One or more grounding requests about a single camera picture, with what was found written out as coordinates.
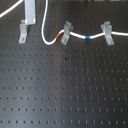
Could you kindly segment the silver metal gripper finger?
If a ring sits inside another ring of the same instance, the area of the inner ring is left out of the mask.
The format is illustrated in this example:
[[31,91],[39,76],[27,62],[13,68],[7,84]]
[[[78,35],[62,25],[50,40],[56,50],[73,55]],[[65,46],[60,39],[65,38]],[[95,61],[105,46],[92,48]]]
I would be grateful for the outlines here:
[[25,23],[27,25],[36,23],[35,0],[25,0]]

